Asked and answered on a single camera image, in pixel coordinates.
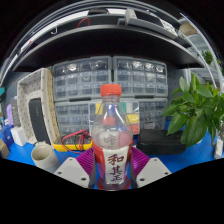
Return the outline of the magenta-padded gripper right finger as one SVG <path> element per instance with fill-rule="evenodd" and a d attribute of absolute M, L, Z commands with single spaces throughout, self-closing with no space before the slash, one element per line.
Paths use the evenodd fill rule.
<path fill-rule="evenodd" d="M 171 172 L 159 158 L 149 158 L 139 149 L 132 147 L 129 174 L 131 187 L 140 188 L 170 175 Z"/>

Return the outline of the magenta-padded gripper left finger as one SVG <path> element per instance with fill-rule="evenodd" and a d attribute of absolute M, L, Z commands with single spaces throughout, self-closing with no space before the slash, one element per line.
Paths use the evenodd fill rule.
<path fill-rule="evenodd" d="M 93 188 L 96 182 L 96 164 L 93 149 L 88 149 L 77 158 L 68 157 L 54 174 L 78 186 Z"/>

